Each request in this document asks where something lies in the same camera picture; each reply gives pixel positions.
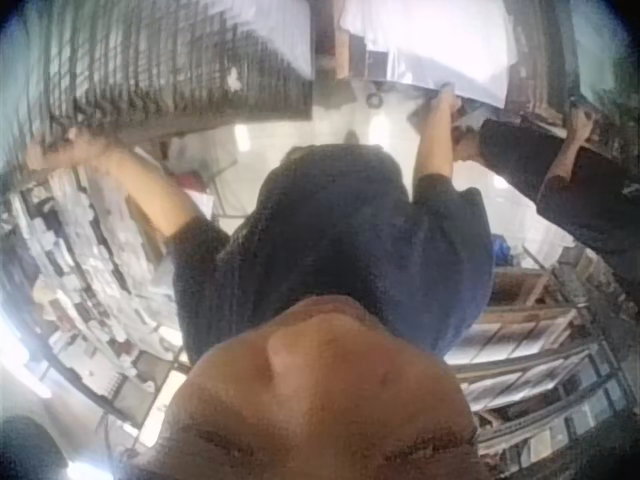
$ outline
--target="metal rack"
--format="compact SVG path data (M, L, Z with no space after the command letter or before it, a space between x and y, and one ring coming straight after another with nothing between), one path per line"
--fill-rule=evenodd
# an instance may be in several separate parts
M216 2L33 2L0 53L0 170L17 177L30 138L72 125L136 143L311 112L310 80Z

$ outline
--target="person's hand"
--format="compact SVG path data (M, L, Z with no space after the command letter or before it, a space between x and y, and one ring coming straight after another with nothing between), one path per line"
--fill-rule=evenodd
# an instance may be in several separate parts
M80 165L102 166L124 150L114 140L72 128L67 134L67 140L52 151L45 151L41 141L32 141L27 146L25 158L32 170L55 170Z
M593 129L594 115L582 107L573 107L569 119L569 138L584 143Z
M456 113L462 106L462 101L456 96L453 85L450 83L440 89L433 103L436 108L445 108L451 115Z

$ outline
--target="raised arm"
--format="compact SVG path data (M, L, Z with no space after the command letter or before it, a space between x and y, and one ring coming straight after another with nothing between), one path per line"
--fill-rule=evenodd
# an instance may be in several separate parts
M453 87L444 87L431 101L429 113L422 127L416 164L413 169L413 185L420 177L433 173L451 178L453 174L453 142L451 141L451 117L460 107L460 99Z
M27 162L32 168L49 169L84 165L109 175L166 237L200 215L191 198L156 167L118 143L84 131L72 129L69 142L50 153L32 144Z
M547 176L540 187L538 199L545 190L545 185L549 179L553 177L562 177L567 182L571 181L571 174L576 163L578 150L589 138L591 129L593 128L593 116L583 108L575 107L571 110L569 120L569 128L567 129L567 138L560 148L558 156L547 172Z

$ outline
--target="white sheet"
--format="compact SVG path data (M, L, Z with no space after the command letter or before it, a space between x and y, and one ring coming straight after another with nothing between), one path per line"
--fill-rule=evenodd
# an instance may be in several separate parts
M389 52L392 81L437 88L504 107L516 59L502 0L346 0L343 28Z

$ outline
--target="person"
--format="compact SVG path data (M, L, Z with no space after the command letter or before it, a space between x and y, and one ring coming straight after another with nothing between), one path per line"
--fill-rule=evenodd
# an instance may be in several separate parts
M640 201L625 194L628 172L584 146L594 118L571 110L567 138L495 120L456 131L456 160L503 177L540 216L592 249L640 307Z
M107 140L74 132L32 155L110 175L171 245L193 368L135 478L485 478L440 358L492 275L480 192L451 183L458 106L451 87L431 104L412 201L378 147L298 149L231 238Z

